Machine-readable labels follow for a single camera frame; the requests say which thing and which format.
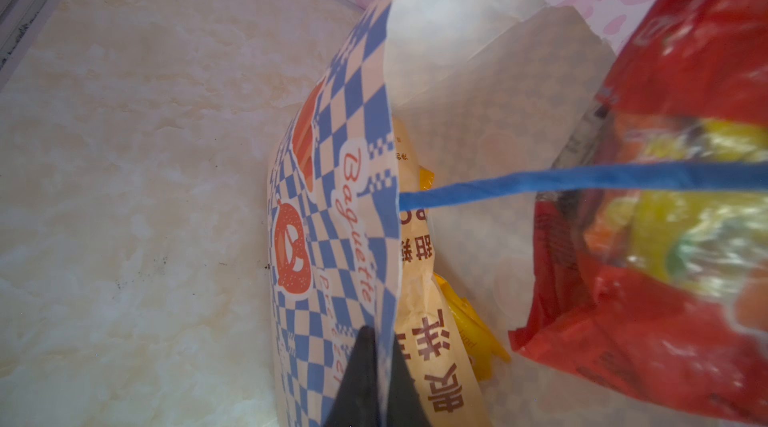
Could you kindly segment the red fruit candy bag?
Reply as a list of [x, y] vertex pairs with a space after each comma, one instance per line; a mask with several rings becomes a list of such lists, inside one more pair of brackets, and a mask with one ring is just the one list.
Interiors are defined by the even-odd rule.
[[656, 0], [539, 194], [526, 358], [767, 422], [767, 0]]

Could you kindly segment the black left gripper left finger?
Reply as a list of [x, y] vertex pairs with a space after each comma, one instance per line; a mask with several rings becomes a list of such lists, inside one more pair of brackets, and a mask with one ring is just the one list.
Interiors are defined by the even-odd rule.
[[352, 348], [338, 394], [324, 427], [379, 425], [375, 331], [362, 327]]

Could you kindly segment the orange taro chips bag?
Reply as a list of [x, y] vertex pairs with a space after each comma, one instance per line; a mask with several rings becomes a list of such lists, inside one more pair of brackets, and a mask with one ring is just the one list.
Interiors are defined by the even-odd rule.
[[427, 211], [404, 211], [400, 222], [402, 276], [394, 331], [420, 406], [433, 426], [489, 426], [469, 356], [435, 280]]

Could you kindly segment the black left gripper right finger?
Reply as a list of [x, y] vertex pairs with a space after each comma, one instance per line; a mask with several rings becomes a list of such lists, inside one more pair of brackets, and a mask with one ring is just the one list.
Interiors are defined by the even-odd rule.
[[405, 356], [394, 340], [387, 382], [387, 406], [381, 413], [381, 425], [387, 427], [431, 427], [421, 406]]

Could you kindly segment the blue checkered paper bag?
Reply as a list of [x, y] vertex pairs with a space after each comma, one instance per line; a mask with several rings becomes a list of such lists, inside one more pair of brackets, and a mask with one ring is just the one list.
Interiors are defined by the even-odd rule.
[[278, 421], [323, 426], [364, 326], [387, 406], [400, 214], [505, 348], [489, 426], [761, 426], [628, 396], [510, 344], [535, 284], [539, 194], [574, 180], [597, 94], [656, 0], [370, 0], [281, 139], [268, 181]]

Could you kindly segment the yellow mango candy bag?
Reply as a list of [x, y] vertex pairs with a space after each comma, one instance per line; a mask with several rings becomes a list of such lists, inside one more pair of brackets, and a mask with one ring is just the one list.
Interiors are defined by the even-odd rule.
[[412, 378], [437, 393], [492, 376], [492, 360], [510, 360], [468, 300], [434, 272], [435, 248], [423, 209], [400, 214], [403, 293], [397, 339]]

